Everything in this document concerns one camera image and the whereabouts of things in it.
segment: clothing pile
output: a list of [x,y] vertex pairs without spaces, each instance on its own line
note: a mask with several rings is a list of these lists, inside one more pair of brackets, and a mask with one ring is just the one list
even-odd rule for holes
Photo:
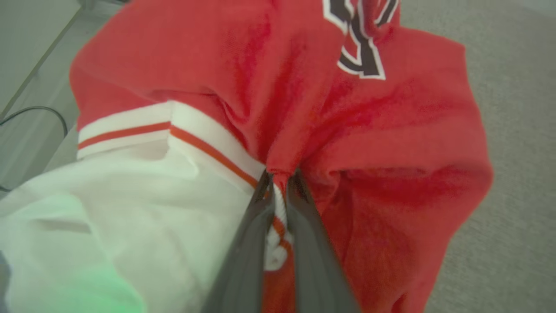
[[363,312],[422,312],[492,182],[464,47],[399,0],[134,0],[70,73],[78,161],[0,202],[7,305],[199,312],[272,174],[264,312],[295,312],[299,169]]

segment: red stripe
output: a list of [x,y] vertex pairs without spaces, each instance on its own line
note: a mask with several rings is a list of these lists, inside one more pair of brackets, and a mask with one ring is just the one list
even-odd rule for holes
[[284,224],[282,223],[282,221],[280,219],[278,219],[276,216],[274,217],[274,219],[272,219],[272,227],[274,227],[274,229],[276,230],[276,232],[280,236],[280,240],[284,239],[284,235],[286,233],[286,228],[284,227]]
[[291,247],[290,242],[282,239],[280,241],[280,244],[278,244],[278,245],[282,246],[282,248],[286,249],[288,257],[294,254],[294,249]]
[[116,138],[122,138],[122,137],[128,137],[128,136],[133,136],[133,135],[152,133],[154,131],[166,130],[169,127],[170,127],[170,122],[168,121],[168,122],[163,122],[163,123],[158,123],[158,124],[152,124],[152,125],[139,126],[139,127],[134,127],[134,128],[111,131],[109,133],[105,133],[105,134],[98,135],[98,136],[89,138],[87,140],[84,140],[83,142],[79,143],[78,149],[83,149],[87,146],[97,144],[101,141],[106,141],[106,140],[116,139]]
[[235,165],[230,159],[228,159],[220,151],[213,148],[210,144],[184,131],[183,129],[177,128],[175,126],[170,126],[170,134],[172,134],[174,137],[178,139],[181,139],[193,145],[195,148],[198,148],[204,153],[210,155],[218,162],[222,163],[225,167],[229,168],[232,172],[236,173],[236,175],[238,175],[243,180],[245,180],[249,185],[253,186],[253,188],[257,187],[257,181],[255,180],[255,178],[245,173],[242,169],[240,169],[237,165]]

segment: black cable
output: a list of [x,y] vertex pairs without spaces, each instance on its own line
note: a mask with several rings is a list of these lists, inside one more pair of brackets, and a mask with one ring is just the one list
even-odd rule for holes
[[[5,118],[4,120],[0,121],[0,126],[3,126],[5,123],[9,122],[10,120],[12,120],[13,118],[15,118],[16,116],[23,114],[27,111],[31,111],[31,110],[46,110],[49,112],[52,112],[56,115],[56,117],[58,117],[58,119],[60,120],[60,122],[62,123],[62,129],[64,131],[64,138],[67,136],[68,134],[68,126],[66,124],[66,120],[64,119],[64,117],[62,116],[62,114],[60,114],[58,111],[56,111],[55,109],[48,107],[48,106],[30,106],[30,107],[26,107],[25,109],[21,109],[17,112],[15,112],[14,114],[8,116],[7,118]],[[0,191],[2,192],[10,192],[11,190],[8,188],[3,187],[2,185],[0,185]]]

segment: red jersey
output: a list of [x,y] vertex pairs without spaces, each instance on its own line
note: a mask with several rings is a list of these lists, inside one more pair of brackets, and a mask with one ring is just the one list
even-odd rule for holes
[[[299,167],[363,311],[421,312],[493,172],[464,47],[400,26],[399,8],[134,0],[73,63],[80,156],[170,136],[246,185],[262,163],[282,191]],[[291,259],[266,276],[265,312],[295,311]]]

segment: white outline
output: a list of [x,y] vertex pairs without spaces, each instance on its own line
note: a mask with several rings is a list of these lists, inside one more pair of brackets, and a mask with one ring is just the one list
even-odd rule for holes
[[[332,24],[338,26],[338,28],[342,31],[345,35],[348,32],[348,22],[342,22],[337,16],[332,14],[330,10],[330,1],[331,0],[322,0],[322,9],[324,11],[324,19],[327,19]],[[344,0],[344,6],[349,11],[350,17],[353,18],[354,15],[354,8],[351,5],[350,0]]]
[[113,149],[124,148],[127,146],[144,144],[144,143],[149,143],[158,140],[167,140],[169,136],[170,136],[170,131],[168,129],[165,129],[165,130],[152,131],[150,133],[129,135],[125,137],[103,140],[101,142],[77,150],[76,159],[81,160],[93,154],[106,152]]
[[[382,59],[380,58],[378,48],[375,46],[373,38],[369,37],[369,35],[367,35],[367,32],[365,31],[365,18],[363,16],[363,2],[362,2],[362,0],[358,1],[358,13],[359,13],[359,29],[360,29],[361,34],[363,35],[363,37],[368,39],[368,44],[369,44],[369,47],[371,48],[371,50],[373,52],[373,56],[374,56],[375,64],[376,64],[376,69],[378,70],[379,74],[378,75],[365,75],[362,71],[354,71],[352,69],[347,68],[345,65],[342,64],[342,62],[340,60],[338,60],[337,65],[338,65],[339,68],[341,68],[343,71],[345,71],[349,74],[359,75],[360,79],[386,80],[386,73],[384,72],[384,67],[383,67],[383,64],[382,64]],[[357,45],[357,56],[353,57],[350,53],[348,53],[348,51],[345,49],[345,47],[342,47],[341,53],[342,53],[343,56],[348,58],[355,65],[362,65],[361,43],[357,40],[357,38],[355,38],[355,34],[353,33],[353,30],[352,30],[351,27],[349,28],[349,35],[350,35],[351,39],[353,40],[353,42],[355,42],[355,44]]]
[[85,125],[79,131],[79,143],[112,131],[169,122],[171,115],[172,104],[168,101],[114,113]]
[[395,1],[396,4],[394,5],[392,12],[390,12],[390,15],[388,15],[388,19],[386,20],[386,23],[390,23],[390,21],[392,21],[392,18],[394,17],[394,12],[396,12],[396,10],[398,9],[398,4],[400,3],[399,0],[388,0],[384,5],[382,11],[380,12],[379,16],[375,19],[375,24],[378,24],[382,19],[382,17],[384,17],[384,13],[386,13],[386,10],[388,9],[392,1]]
[[287,230],[287,214],[286,214],[286,203],[284,200],[284,195],[282,191],[276,184],[272,184],[272,190],[274,191],[274,216],[278,218],[280,222],[284,225],[284,228]]

